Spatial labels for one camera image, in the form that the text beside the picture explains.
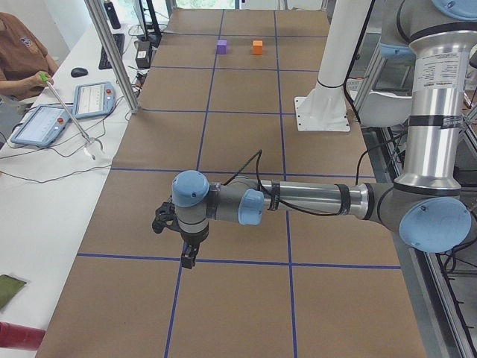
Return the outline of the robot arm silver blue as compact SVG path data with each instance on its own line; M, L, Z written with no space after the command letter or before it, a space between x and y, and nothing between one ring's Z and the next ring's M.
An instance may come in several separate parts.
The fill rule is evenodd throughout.
M391 184L306 184L234 175L210 183L197 171L171 185L168 220L185 245L191 269L209 221L257 225L266 211L292 209L314 216L353 215L382 224L420 251L440 253L464 241L472 216L460 201L453 169L464 118L464 78L476 44L474 1L386 1L382 50L416 56L403 173Z

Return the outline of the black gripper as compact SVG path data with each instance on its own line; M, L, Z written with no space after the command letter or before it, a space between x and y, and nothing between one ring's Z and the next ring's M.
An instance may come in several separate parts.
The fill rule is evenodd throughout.
M197 233L189 233L182 230L180 235L186 243L181 253L181 266L193 269L199 252L198 246L208 237L209 228L205 227Z

